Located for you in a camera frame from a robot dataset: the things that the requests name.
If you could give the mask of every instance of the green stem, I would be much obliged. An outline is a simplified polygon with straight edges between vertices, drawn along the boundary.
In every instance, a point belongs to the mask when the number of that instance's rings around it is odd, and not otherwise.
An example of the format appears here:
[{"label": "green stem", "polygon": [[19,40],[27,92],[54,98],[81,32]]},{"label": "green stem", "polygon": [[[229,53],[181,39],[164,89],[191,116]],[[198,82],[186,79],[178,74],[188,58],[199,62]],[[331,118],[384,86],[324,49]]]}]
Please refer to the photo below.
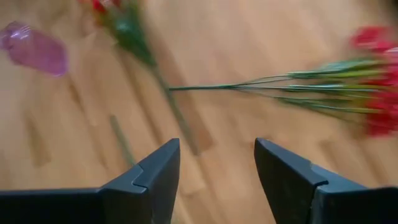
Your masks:
[{"label": "green stem", "polygon": [[287,90],[287,91],[358,91],[358,92],[374,92],[377,90],[368,89],[349,89],[349,88],[322,88],[310,86],[249,86],[249,87],[236,87],[240,90]]},{"label": "green stem", "polygon": [[162,88],[164,95],[166,96],[166,99],[169,102],[170,108],[173,111],[175,119],[177,120],[178,126],[180,127],[180,130],[184,135],[184,138],[187,141],[189,147],[192,149],[195,155],[199,155],[199,148],[195,144],[195,140],[193,138],[191,129],[189,128],[187,121],[185,120],[182,112],[180,111],[177,101],[174,99],[172,92],[170,91],[169,84],[167,84],[167,82],[163,79],[157,67],[152,68],[152,73],[155,76],[160,87]]},{"label": "green stem", "polygon": [[341,71],[341,72],[330,72],[330,71],[313,71],[313,72],[291,72],[289,75],[292,78],[299,79],[318,79],[318,78],[361,78],[375,76],[385,73],[385,70],[373,69],[373,70],[355,70],[355,71]]},{"label": "green stem", "polygon": [[115,115],[111,115],[109,117],[109,121],[111,123],[116,139],[118,140],[119,147],[122,150],[123,157],[130,166],[134,166],[136,164],[136,161],[134,160],[134,157],[130,152],[129,142],[125,137],[125,135],[123,134],[122,129],[120,128],[118,119],[116,118]]},{"label": "green stem", "polygon": [[348,112],[348,113],[364,113],[364,114],[367,114],[367,113],[378,113],[379,112],[379,110],[371,109],[371,108],[344,108],[344,107],[320,105],[320,104],[315,104],[315,103],[309,103],[309,104],[311,106],[316,107],[316,108],[336,110],[336,111],[342,111],[342,112]]},{"label": "green stem", "polygon": [[351,94],[343,94],[343,96],[351,97],[351,98],[376,99],[376,97],[373,97],[373,96],[361,96],[361,95],[351,95]]},{"label": "green stem", "polygon": [[307,109],[307,110],[310,110],[310,111],[313,111],[313,112],[317,112],[317,113],[320,113],[320,114],[323,114],[323,115],[331,116],[333,118],[337,118],[337,119],[342,120],[342,121],[346,121],[346,122],[349,122],[349,123],[354,123],[354,124],[357,124],[357,125],[360,125],[360,126],[364,126],[364,124],[361,123],[361,122],[353,121],[353,120],[346,119],[346,118],[342,118],[341,116],[338,116],[338,115],[333,114],[333,113],[328,113],[326,111],[320,110],[319,108],[311,107],[311,106],[309,106],[307,104],[300,104],[300,103],[289,102],[289,101],[284,101],[284,100],[282,100],[282,102],[288,103],[288,104],[292,104],[292,105],[295,105],[295,106],[299,106],[301,108],[304,108],[304,109]]},{"label": "green stem", "polygon": [[[374,68],[385,65],[386,62],[375,58],[356,58],[352,60],[345,60],[341,62],[329,63],[318,70],[290,72],[288,73],[292,78],[351,78],[361,77],[366,74],[366,68]],[[374,75],[374,72],[369,72],[367,75]]]},{"label": "green stem", "polygon": [[274,76],[269,76],[269,77],[255,78],[253,80],[242,82],[242,83],[240,83],[240,85],[244,85],[244,84],[247,84],[247,83],[256,83],[256,82],[259,82],[261,80],[269,79],[269,78],[289,78],[289,79],[291,79],[290,75],[274,75]]},{"label": "green stem", "polygon": [[[275,77],[284,77],[281,79],[276,79],[276,80],[267,80],[267,81],[258,81],[258,80],[263,80],[265,78],[275,78]],[[238,84],[224,84],[224,85],[200,85],[200,86],[175,86],[175,87],[170,87],[170,91],[182,91],[182,90],[224,90],[224,89],[230,89],[230,88],[236,88],[240,86],[245,86],[245,85],[258,85],[258,84],[263,84],[263,83],[272,83],[272,82],[279,82],[279,81],[285,81],[285,80],[290,80],[291,78],[286,77],[284,75],[279,75],[275,77],[265,77],[265,78],[260,78],[257,79],[256,82],[244,82],[244,83],[238,83]]]},{"label": "green stem", "polygon": [[317,101],[317,102],[329,102],[329,103],[349,103],[352,101],[352,100],[347,100],[347,99],[301,98],[301,97],[274,96],[274,95],[269,95],[266,93],[260,93],[260,92],[249,91],[249,90],[236,90],[236,91],[240,91],[242,93],[255,94],[255,95],[259,95],[259,96],[265,96],[268,98],[275,98],[275,99],[290,99],[290,100]]}]

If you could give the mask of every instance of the plastic container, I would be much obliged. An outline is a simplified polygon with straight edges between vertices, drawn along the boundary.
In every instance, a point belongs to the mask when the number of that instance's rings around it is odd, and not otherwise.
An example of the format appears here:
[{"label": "plastic container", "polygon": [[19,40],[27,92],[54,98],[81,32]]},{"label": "plastic container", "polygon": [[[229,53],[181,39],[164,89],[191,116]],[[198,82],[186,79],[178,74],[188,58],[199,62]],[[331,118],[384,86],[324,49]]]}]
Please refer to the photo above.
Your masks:
[{"label": "plastic container", "polygon": [[63,45],[21,22],[12,22],[0,31],[0,49],[7,51],[15,64],[54,76],[67,72],[67,54]]}]

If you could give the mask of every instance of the black plastic part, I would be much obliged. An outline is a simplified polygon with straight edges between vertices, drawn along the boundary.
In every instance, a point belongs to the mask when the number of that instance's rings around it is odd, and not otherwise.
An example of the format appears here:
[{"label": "black plastic part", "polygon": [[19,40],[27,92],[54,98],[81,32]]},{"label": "black plastic part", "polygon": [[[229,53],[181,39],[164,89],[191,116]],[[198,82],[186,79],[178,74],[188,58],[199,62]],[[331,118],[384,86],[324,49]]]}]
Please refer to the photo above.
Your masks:
[{"label": "black plastic part", "polygon": [[276,222],[306,223],[315,189],[327,180],[311,170],[310,161],[264,139],[256,139],[254,158]]},{"label": "black plastic part", "polygon": [[398,223],[397,188],[367,189],[321,167],[313,170],[329,184],[315,191],[311,223]]},{"label": "black plastic part", "polygon": [[398,223],[396,187],[367,189],[263,139],[254,156],[277,224]]},{"label": "black plastic part", "polygon": [[0,223],[170,223],[179,173],[172,139],[97,189],[0,192]]}]

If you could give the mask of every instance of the pink vase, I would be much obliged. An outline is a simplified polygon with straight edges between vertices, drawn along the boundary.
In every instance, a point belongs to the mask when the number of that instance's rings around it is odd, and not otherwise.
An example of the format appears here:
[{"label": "pink vase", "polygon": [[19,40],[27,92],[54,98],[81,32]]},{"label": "pink vase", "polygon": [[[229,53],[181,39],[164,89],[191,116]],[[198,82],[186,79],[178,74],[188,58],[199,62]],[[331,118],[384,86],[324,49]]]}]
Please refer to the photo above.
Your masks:
[{"label": "pink vase", "polygon": [[0,31],[0,48],[9,58],[55,76],[67,72],[67,54],[63,45],[53,38],[21,22],[12,22]]}]

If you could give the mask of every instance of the red flower petal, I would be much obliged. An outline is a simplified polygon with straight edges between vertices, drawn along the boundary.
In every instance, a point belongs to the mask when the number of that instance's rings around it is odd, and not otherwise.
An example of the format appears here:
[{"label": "red flower petal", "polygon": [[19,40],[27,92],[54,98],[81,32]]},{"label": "red flower petal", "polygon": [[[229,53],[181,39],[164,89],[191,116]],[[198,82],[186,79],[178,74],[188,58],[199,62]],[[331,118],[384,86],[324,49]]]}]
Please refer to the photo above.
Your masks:
[{"label": "red flower petal", "polygon": [[361,83],[362,85],[376,85],[376,86],[389,86],[389,80],[383,79],[374,79],[374,80],[366,80]]},{"label": "red flower petal", "polygon": [[379,112],[366,115],[367,133],[373,136],[389,134],[398,128],[398,93],[380,91],[374,96],[376,98],[368,102],[366,107]]},{"label": "red flower petal", "polygon": [[397,65],[390,65],[387,67],[388,73],[398,75],[398,66]]},{"label": "red flower petal", "polygon": [[[117,6],[120,7],[121,5],[121,0],[112,0],[112,3]],[[93,9],[100,12],[100,13],[105,13],[106,9],[104,7],[104,5],[101,3],[100,0],[93,0]]]},{"label": "red flower petal", "polygon": [[385,27],[363,27],[351,38],[354,47],[363,50],[371,50],[375,53],[383,53],[395,44],[386,39]]}]

